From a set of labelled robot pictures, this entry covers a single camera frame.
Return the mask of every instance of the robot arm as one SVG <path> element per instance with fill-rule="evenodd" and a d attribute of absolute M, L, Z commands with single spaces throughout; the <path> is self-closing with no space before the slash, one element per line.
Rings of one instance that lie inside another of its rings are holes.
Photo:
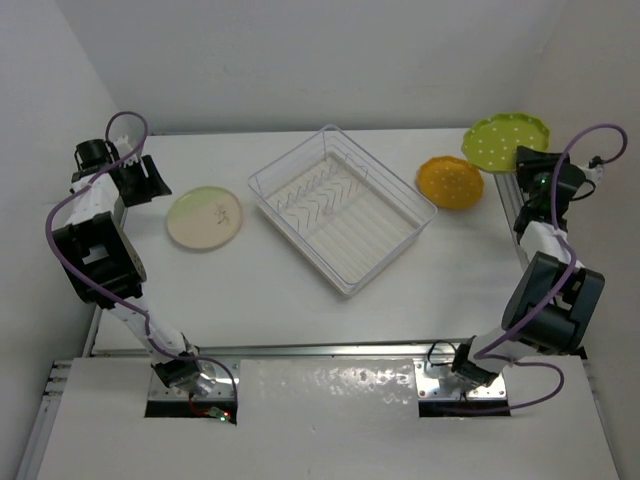
<path fill-rule="evenodd" d="M 72 177 L 73 192 L 83 188 L 106 163 L 119 160 L 119 154 L 111 142 L 89 140 L 77 146 L 75 158 L 78 171 Z M 154 371 L 167 387 L 180 386 L 192 391 L 201 373 L 199 362 L 179 361 L 172 357 L 194 356 L 197 351 L 146 304 L 142 292 L 142 283 L 147 278 L 144 266 L 114 220 L 119 201 L 131 207 L 169 194 L 171 190 L 160 177 L 151 156 L 132 159 L 111 170 L 109 175 L 100 176 L 85 195 L 78 197 L 69 219 L 53 233 L 53 237 L 74 267 L 118 297 L 149 313 L 149 334 L 143 315 L 115 304 L 67 271 L 78 296 L 86 303 L 95 302 L 111 311 L 125 323 L 149 352 Z M 150 338 L 160 349 L 151 345 Z"/>
<path fill-rule="evenodd" d="M 526 356 L 573 353 L 579 346 L 604 288 L 604 277 L 579 261 L 554 301 L 546 306 L 510 340 L 482 355 L 487 347 L 518 323 L 551 290 L 567 269 L 570 253 L 562 215 L 569 202 L 587 180 L 597 184 L 602 179 L 602 165 L 590 168 L 562 165 L 558 182 L 557 211 L 559 225 L 551 225 L 551 172 L 559 154 L 535 152 L 518 147 L 516 176 L 527 198 L 515 221 L 514 231 L 520 247 L 527 254 L 529 266 L 505 309 L 500 328 L 468 339 L 456 353 L 452 372 L 469 388 L 488 386 L 505 366 Z"/>

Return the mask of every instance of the green plate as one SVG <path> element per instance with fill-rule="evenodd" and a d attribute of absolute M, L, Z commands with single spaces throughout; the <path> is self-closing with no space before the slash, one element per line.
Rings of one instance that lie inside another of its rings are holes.
<path fill-rule="evenodd" d="M 489 173 L 516 169 L 516 147 L 546 152 L 551 133 L 537 117 L 526 113 L 498 113 L 480 120 L 464 134 L 462 152 L 472 165 Z"/>

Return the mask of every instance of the plastic dish rack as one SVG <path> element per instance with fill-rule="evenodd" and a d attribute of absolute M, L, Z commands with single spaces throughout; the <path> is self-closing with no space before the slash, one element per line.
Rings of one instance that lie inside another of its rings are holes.
<path fill-rule="evenodd" d="M 344 295 L 397 257 L 437 208 L 327 125 L 249 178 L 258 206 Z"/>

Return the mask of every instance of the white table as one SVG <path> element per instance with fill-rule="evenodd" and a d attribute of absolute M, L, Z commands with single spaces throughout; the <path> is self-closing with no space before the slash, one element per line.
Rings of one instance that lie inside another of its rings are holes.
<path fill-rule="evenodd" d="M 460 155 L 464 129 L 349 134 L 413 184 L 430 157 Z M 145 296 L 202 347 L 337 344 L 467 338 L 495 328 L 522 276 L 500 197 L 440 210 L 418 240 L 350 299 L 331 285 L 254 205 L 248 177 L 311 133 L 152 137 L 151 154 L 174 194 L 129 210 L 125 231 L 148 272 Z M 208 253 L 176 247 L 165 230 L 172 202 L 201 185 L 233 191 L 245 219 L 229 244 Z M 102 314 L 94 353 L 138 350 L 127 328 Z"/>

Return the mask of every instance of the white wall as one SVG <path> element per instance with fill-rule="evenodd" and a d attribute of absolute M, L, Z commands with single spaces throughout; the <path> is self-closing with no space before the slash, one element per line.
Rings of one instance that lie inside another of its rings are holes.
<path fill-rule="evenodd" d="M 57 0 L 156 131 L 466 126 L 512 109 L 559 0 Z"/>
<path fill-rule="evenodd" d="M 522 107 L 547 120 L 561 150 L 579 130 L 612 121 L 629 133 L 627 154 L 607 167 L 596 195 L 572 206 L 572 244 L 606 287 L 586 348 L 595 369 L 623 478 L 640 478 L 640 4 L 572 0 L 562 15 Z M 574 160 L 613 155 L 616 134 L 593 135 Z"/>
<path fill-rule="evenodd" d="M 13 478 L 55 358 L 81 351 L 89 311 L 44 238 L 77 143 L 116 111 L 53 2 L 0 2 L 0 478 Z"/>

